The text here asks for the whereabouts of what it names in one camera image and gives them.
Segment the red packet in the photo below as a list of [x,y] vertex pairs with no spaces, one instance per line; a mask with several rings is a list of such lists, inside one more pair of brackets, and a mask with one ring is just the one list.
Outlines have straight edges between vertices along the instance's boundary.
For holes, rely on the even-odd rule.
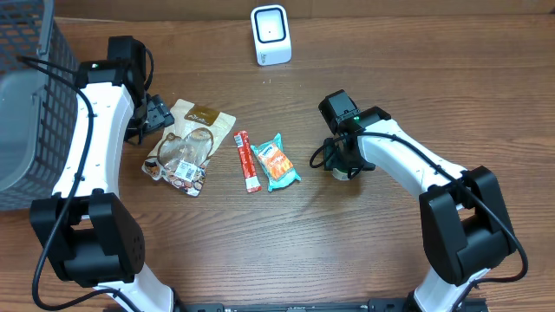
[[258,182],[257,172],[254,169],[254,162],[252,161],[251,146],[249,144],[249,134],[246,131],[238,131],[233,135],[239,157],[241,158],[241,165],[243,166],[243,174],[245,175],[246,191],[258,192],[262,190],[262,186]]

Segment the brown label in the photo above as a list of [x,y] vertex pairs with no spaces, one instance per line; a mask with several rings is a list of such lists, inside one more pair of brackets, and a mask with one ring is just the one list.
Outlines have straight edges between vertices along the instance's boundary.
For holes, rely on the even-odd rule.
[[208,107],[202,107],[199,105],[193,106],[187,114],[185,114],[185,119],[190,121],[195,121],[205,126],[211,126],[214,121],[219,116],[219,111],[213,110]]

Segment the wooden table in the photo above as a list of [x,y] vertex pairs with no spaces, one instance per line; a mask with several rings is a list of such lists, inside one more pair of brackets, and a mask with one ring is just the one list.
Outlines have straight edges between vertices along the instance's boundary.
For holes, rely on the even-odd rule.
[[[495,172],[530,271],[472,296],[486,297],[492,311],[553,311],[555,16],[292,20],[293,60],[269,68],[256,65],[248,21],[61,28],[80,60],[106,57],[109,36],[135,36],[153,51],[153,93],[236,116],[233,131],[247,130],[254,144],[281,133],[303,178],[247,195],[228,135],[206,188],[189,198],[140,170],[161,133],[124,147],[121,199],[145,234],[148,265],[186,302],[366,301],[404,297],[422,281],[417,201],[382,170],[340,182],[308,166],[330,135],[317,105],[344,88],[439,155]],[[40,249],[27,211],[0,215],[0,311],[38,310],[30,284]],[[513,255],[491,275],[519,269]],[[84,293],[47,265],[45,301]],[[104,296],[72,310],[111,303]]]

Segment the white arm segment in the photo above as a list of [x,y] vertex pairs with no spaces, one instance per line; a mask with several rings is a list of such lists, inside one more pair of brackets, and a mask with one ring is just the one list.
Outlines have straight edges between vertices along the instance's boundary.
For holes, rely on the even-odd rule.
[[[96,117],[83,170],[84,180],[79,183],[75,196],[88,196],[94,189],[101,188],[104,192],[112,192],[119,197],[121,148],[127,124],[134,111],[131,95],[124,86],[112,86],[111,82],[88,84],[82,92],[90,100]],[[77,100],[77,122],[68,160],[52,191],[52,194],[61,192],[62,198],[68,196],[73,185],[88,131],[87,107],[79,95]]]
[[[416,146],[434,163],[440,165],[447,173],[458,179],[464,167],[452,164],[436,154],[430,152],[426,147],[410,138],[404,133],[395,120],[380,120],[368,127],[366,132],[395,134]],[[376,166],[381,167],[393,179],[402,185],[414,198],[427,192],[431,185],[446,185],[450,181],[430,167],[420,156],[408,147],[397,141],[385,138],[359,136],[359,148],[361,155]],[[459,299],[467,288],[468,283],[484,276],[489,269],[483,269],[468,279],[468,282],[457,287],[446,283],[430,268],[424,282],[415,291],[415,300],[422,312],[450,312],[454,303]]]
[[[132,283],[99,283],[95,289],[118,289],[144,312],[172,312],[173,291],[161,283],[145,263]],[[133,312],[119,297],[114,298],[126,311]]]

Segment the gray plastic basket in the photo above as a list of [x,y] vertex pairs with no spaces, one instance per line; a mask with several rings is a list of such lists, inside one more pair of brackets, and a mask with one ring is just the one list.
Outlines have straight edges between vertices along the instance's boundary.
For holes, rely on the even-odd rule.
[[[54,1],[0,1],[0,211],[49,198],[68,157],[75,128],[75,92],[25,68],[17,55],[76,69],[54,22]],[[55,68],[48,70],[73,80]]]

